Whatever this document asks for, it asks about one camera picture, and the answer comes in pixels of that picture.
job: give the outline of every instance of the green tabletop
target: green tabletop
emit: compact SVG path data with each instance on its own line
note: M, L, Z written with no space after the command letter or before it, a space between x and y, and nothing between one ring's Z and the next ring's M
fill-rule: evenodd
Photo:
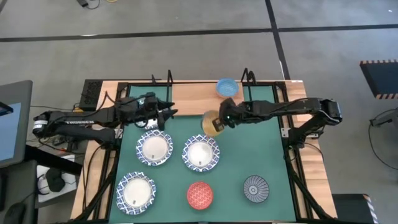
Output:
M164 86L132 86L130 95L139 96L149 91L155 92L161 100L166 100ZM251 91L254 100L274 101L270 86L254 86ZM248 100L246 87L244 99ZM144 172L155 182L156 197L147 211L130 216L119 210L114 193L109 222L295 221L277 119L259 124L242 124L234 129L226 128L215 137L220 147L219 163L203 173L190 170L182 161L186 140L203 134L200 120L201 116L176 116L166 122L165 132L172 137L174 149L171 157L157 167L149 167L136 157L136 143L145 130L134 125L125 127L116 185L128 172ZM252 203L244 196L243 183L250 175L260 175L268 182L270 192L266 201ZM190 207L186 195L189 186L200 180L208 183L214 193L213 203L202 211Z

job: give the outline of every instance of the concrete floor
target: concrete floor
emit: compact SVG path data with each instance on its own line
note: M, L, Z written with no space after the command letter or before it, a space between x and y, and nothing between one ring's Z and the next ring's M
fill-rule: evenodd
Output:
M398 21L395 0L273 0L272 6L278 27ZM270 26L261 0L101 1L93 11L73 0L8 0L0 13L0 38ZM308 96L336 99L343 110L343 122L320 139L331 191L369 194L379 221L395 223L398 172L374 157L367 130L369 119L397 103L374 99L359 61L398 58L398 29L280 38L291 78L304 80ZM62 108L79 101L87 78L165 78L167 69L174 79L238 78L244 67L257 79L282 79L271 33L0 43L0 83L33 80L33 105ZM31 116L42 111L31 109ZM395 133L389 125L372 129L376 151L398 167ZM39 223L68 220L72 205L70 197L41 208Z

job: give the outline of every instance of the floor line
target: floor line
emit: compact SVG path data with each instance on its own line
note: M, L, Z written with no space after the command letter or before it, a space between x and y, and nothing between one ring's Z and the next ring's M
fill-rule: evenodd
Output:
M271 32L270 28L247 28L247 29L220 29L220 30L186 30L168 32L140 32L125 34L88 34L88 35L64 35L50 37L5 37L0 42L35 42L50 40L95 40L95 39L120 39L134 37L175 37L184 35L215 35L215 34L258 34Z
M287 62L286 62L286 58L285 58L285 53L284 53L284 49L282 47L282 42L280 41L279 32L278 32L278 26L276 24L274 11L273 11L272 5L271 5L271 0L265 0L265 1L266 1L266 5L267 5L267 11L268 11L269 20L271 22L272 34L274 35L276 51L278 53L279 62L280 62L281 67L282 67L281 68L282 69L282 74L283 74L285 80L290 80L289 69L287 68Z
M371 29L396 29L396 28L398 28L398 24L324 26L324 27L285 27L285 28L278 28L278 31L279 32L314 32L314 31L371 30Z
M4 6L6 5L8 0L2 0L2 2L0 2L0 13L2 11L2 9L4 9Z

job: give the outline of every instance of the red bowl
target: red bowl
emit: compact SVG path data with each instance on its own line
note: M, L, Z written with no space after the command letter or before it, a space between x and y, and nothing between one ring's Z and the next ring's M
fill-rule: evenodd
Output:
M187 191L189 205L196 210L204 210L213 202L213 190L210 185L198 181L189 186Z

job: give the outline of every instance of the blue bowl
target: blue bowl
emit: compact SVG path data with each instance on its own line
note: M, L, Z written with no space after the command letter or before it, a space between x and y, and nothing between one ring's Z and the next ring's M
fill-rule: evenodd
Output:
M218 80L216 85L217 94L221 97L233 97L238 93L239 87L232 78L222 78Z

